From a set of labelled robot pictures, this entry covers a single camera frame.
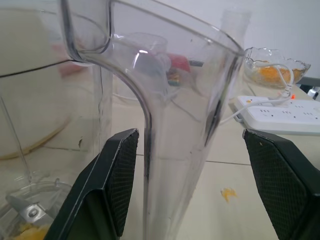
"white power strip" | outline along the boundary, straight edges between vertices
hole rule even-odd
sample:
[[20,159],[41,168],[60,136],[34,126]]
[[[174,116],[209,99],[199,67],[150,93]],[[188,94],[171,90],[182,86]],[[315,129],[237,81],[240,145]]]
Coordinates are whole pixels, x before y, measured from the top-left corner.
[[[238,96],[237,110],[245,105],[269,100],[260,96]],[[244,124],[250,129],[276,134],[320,135],[320,102],[288,100],[280,105],[264,103],[244,109]]]

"white wall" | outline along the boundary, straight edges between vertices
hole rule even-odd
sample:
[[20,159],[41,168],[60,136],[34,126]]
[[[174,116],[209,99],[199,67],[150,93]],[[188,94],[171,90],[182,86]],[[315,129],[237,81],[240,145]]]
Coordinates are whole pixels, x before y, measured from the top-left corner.
[[216,27],[223,10],[249,8],[252,17],[244,48],[280,49],[311,64],[306,76],[320,78],[320,0],[158,0]]

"plastic container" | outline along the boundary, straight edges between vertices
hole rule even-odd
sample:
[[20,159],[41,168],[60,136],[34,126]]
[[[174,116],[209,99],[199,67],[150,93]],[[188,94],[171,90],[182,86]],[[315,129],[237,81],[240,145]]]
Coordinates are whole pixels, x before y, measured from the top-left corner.
[[[16,1],[4,4],[0,239],[11,240],[29,226],[23,214],[26,203],[50,212],[41,223],[49,227],[78,174],[99,154],[111,133],[112,78],[92,64],[74,69],[78,66],[62,54],[54,9],[46,9],[42,1],[41,11]],[[53,28],[58,29],[54,41]]]
[[[229,34],[242,48],[245,45],[245,35],[250,23],[251,12],[237,7],[225,9],[221,18],[221,29]],[[240,68],[238,77],[230,93],[230,99],[239,95],[252,95],[243,80],[244,67]]]
[[[143,53],[147,52],[150,55],[153,55],[162,64],[162,67],[166,70],[166,72],[171,67],[171,61],[166,55],[168,42],[165,38],[144,32],[133,32],[123,36],[121,40],[129,42],[137,48],[143,48],[140,49],[140,51],[142,51]],[[157,88],[159,89],[159,91],[168,91],[168,81],[166,79],[162,79],[162,81],[159,81],[159,85],[157,86]],[[113,95],[126,101],[126,103],[139,104],[135,94],[117,77],[115,78],[113,90]]]

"clear plastic pitcher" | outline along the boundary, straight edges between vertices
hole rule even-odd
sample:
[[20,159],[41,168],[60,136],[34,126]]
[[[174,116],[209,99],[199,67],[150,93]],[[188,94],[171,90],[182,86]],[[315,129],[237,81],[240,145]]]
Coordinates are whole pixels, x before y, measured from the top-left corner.
[[55,2],[1,1],[0,20],[2,240],[32,228],[28,206],[50,212],[42,222],[49,226],[101,151],[111,133],[112,75],[68,58]]

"white table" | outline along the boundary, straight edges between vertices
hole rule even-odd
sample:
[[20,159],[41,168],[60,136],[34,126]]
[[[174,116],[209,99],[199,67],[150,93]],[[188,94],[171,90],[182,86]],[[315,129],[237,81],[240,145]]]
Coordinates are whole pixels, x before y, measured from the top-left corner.
[[[88,77],[88,72],[85,71],[75,74],[69,80],[83,81],[86,85]],[[265,88],[257,86],[254,87],[254,91],[258,96],[271,94]],[[298,99],[308,98],[297,87],[294,87],[293,91]],[[231,114],[232,111],[227,108],[223,118]],[[68,175],[68,171],[75,166],[70,163],[70,159],[76,161],[83,158],[84,153],[78,146],[81,138],[79,132],[83,128],[85,125],[70,124],[44,146],[28,154],[26,158],[32,170],[63,169],[65,175],[61,180],[67,182],[69,178],[70,181],[74,180]],[[128,104],[113,97],[112,134],[130,128],[138,128],[140,138],[132,196],[122,239],[141,240],[144,115],[138,104]],[[246,144],[242,139],[243,130],[244,127],[234,119],[218,127],[203,172],[178,233],[178,240],[278,239],[256,188]],[[76,139],[70,139],[68,136],[75,136]],[[311,163],[320,168],[320,160],[318,160],[320,137],[294,135],[282,137],[293,141]],[[4,170],[0,177],[1,186],[5,186],[7,181],[23,174],[19,159],[0,161],[0,169]],[[229,203],[226,202],[221,195],[221,190],[224,188],[234,189],[237,197],[230,197]]]
[[[257,96],[270,96],[271,90],[251,86]],[[296,86],[293,93],[297,99],[310,99]],[[128,128],[138,128],[142,133],[144,117],[139,106],[126,104],[113,98],[112,132]],[[124,117],[128,114],[130,122]],[[223,118],[231,115],[228,107]],[[203,172],[197,184],[178,234],[178,240],[277,240],[278,237],[257,191],[250,166],[245,141],[242,138],[244,126],[230,120],[219,126]],[[281,135],[291,140],[320,169],[317,146],[319,136]],[[123,239],[142,239],[142,199],[143,199],[143,136],[137,149],[133,195]],[[232,188],[237,197],[229,203],[221,195],[224,188]]]

